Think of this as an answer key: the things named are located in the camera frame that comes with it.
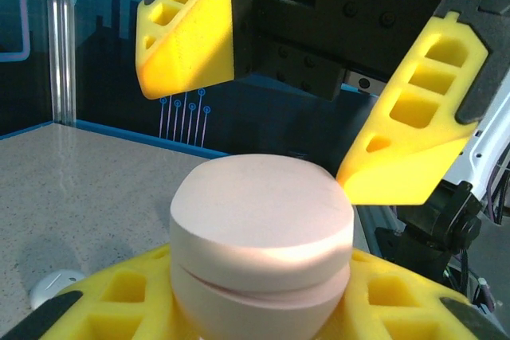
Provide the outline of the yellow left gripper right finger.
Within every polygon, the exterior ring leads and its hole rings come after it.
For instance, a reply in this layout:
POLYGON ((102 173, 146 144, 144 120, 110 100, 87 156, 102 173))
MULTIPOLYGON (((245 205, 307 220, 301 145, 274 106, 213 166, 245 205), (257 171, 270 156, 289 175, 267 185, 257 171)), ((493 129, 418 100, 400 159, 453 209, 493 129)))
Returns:
POLYGON ((462 294, 355 250, 351 278, 315 339, 497 339, 498 328, 462 294))

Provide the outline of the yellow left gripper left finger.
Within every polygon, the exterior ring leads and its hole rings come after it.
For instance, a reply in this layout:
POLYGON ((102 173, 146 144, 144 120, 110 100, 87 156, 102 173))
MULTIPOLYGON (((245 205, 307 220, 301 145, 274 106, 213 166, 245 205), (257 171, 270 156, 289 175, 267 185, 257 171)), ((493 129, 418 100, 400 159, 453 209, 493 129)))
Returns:
POLYGON ((182 317, 162 245, 61 287, 5 339, 197 339, 182 317))

